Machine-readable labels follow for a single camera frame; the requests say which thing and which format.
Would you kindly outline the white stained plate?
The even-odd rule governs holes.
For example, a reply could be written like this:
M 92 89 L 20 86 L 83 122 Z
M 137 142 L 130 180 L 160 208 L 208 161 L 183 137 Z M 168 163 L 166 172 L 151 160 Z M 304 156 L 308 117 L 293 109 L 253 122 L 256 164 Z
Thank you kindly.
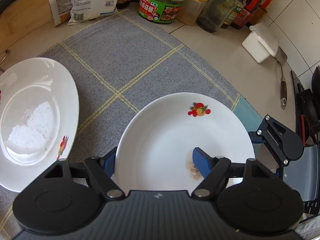
M 125 192 L 193 191 L 202 181 L 193 150 L 234 163 L 254 157 L 249 135 L 224 104 L 196 93 L 163 96 L 145 106 L 121 136 L 114 170 Z

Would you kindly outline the white fruit plate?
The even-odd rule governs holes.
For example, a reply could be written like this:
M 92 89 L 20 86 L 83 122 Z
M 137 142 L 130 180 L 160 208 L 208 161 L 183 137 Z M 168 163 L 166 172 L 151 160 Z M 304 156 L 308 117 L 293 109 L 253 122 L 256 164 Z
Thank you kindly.
M 79 122 L 79 96 L 61 63 L 36 57 L 1 75 L 1 186 L 23 191 L 66 159 Z

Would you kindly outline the white plastic seasoning box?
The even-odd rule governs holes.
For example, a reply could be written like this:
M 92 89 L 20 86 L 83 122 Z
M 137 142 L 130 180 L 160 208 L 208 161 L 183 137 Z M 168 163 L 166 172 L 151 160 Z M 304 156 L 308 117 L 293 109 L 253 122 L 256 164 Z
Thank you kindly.
M 250 26 L 251 33 L 242 42 L 243 48 L 258 63 L 262 63 L 268 57 L 276 57 L 279 42 L 263 23 Z

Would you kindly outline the red label condiment bottle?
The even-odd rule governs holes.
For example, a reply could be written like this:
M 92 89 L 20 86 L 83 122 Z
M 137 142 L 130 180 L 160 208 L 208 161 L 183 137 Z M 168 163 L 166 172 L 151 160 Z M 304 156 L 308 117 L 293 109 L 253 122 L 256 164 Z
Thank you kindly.
M 241 29 L 243 26 L 255 25 L 267 15 L 275 0 L 238 0 L 237 6 L 225 20 L 221 28 L 233 27 Z

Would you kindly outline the clear glass oil bottle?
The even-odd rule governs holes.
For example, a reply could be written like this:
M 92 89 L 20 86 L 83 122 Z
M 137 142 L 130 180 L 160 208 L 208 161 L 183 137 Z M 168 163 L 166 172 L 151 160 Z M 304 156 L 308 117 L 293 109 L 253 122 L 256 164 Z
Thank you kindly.
M 237 6 L 238 0 L 207 0 L 196 23 L 203 30 L 214 33 Z

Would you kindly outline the yellow lid spice jar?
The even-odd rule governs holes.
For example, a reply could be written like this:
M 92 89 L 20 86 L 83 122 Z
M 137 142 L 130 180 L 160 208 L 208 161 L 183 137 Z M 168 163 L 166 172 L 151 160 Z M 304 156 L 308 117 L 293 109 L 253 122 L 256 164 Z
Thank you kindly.
M 178 12 L 177 20 L 187 25 L 193 25 L 206 1 L 207 0 L 185 0 Z

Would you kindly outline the bamboo cutting board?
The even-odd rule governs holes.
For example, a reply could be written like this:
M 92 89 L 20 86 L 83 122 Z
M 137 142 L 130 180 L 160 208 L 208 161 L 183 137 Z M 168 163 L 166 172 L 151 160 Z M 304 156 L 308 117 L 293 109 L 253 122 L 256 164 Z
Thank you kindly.
M 1 14 L 1 52 L 19 39 L 52 22 L 48 0 L 17 0 Z

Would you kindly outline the green lid sauce tub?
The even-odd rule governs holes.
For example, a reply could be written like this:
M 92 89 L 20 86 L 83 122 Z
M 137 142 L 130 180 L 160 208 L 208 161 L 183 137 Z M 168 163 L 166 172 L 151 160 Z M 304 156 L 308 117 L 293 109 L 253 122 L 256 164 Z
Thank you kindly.
M 169 24 L 176 20 L 185 0 L 139 0 L 138 13 L 144 19 Z

